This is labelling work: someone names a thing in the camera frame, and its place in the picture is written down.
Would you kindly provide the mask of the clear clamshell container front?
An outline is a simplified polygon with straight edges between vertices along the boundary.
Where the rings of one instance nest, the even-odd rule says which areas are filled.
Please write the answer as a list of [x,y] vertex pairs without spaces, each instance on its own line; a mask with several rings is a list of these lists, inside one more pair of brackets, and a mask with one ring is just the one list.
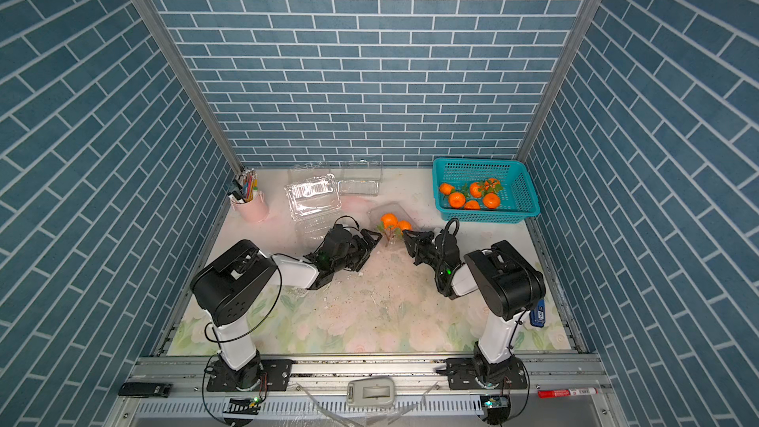
[[382,247],[397,248],[403,245],[403,231],[418,231],[420,225],[397,203],[381,204],[368,213],[370,229],[381,233]]

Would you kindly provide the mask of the teal plastic basket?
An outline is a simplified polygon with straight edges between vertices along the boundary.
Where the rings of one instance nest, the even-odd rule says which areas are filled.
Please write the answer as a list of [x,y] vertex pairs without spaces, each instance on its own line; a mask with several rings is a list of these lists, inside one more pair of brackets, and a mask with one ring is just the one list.
[[527,167],[518,161],[437,158],[433,200],[442,219],[473,223],[521,223],[541,207]]

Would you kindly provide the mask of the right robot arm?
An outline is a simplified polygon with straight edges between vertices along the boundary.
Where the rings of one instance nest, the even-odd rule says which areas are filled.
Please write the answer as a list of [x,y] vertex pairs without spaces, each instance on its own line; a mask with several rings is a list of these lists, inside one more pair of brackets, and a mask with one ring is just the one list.
[[438,373],[447,378],[452,391],[527,391],[529,373],[514,354],[515,339],[527,314],[547,294],[544,275],[506,240],[462,255],[457,241],[459,228],[460,221],[450,219],[438,232],[402,232],[413,263],[433,269],[439,294],[456,300],[478,292],[489,309],[474,354],[447,359]]

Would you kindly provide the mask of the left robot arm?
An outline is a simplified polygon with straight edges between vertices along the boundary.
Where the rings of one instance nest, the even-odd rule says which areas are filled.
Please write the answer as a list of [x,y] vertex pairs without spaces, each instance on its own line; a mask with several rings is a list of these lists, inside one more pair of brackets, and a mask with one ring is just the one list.
[[235,391],[263,391],[267,387],[261,354],[251,334],[262,323],[248,322],[249,310],[274,282],[280,296],[286,287],[317,291],[340,271],[358,272],[369,260],[383,235],[336,219],[318,247],[302,258],[264,253],[249,239],[241,239],[192,279],[190,288],[211,318],[204,329],[207,341],[219,348],[210,366],[218,381]]

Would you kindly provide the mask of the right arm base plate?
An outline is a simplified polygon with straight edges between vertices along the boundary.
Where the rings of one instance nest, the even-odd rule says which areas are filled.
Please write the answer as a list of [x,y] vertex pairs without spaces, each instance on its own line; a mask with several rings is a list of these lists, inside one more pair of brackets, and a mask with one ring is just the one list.
[[473,389],[527,389],[528,372],[524,363],[513,356],[498,364],[490,364],[480,357],[449,358],[442,368],[436,369],[439,376],[447,379],[452,391],[472,391]]

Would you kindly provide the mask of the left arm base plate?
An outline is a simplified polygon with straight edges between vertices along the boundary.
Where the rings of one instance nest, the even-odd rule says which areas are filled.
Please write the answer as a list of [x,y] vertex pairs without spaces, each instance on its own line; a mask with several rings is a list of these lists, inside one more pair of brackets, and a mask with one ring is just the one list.
[[215,358],[205,369],[205,388],[211,393],[267,393],[286,391],[294,362],[290,359],[256,360],[241,368],[231,369],[223,359]]

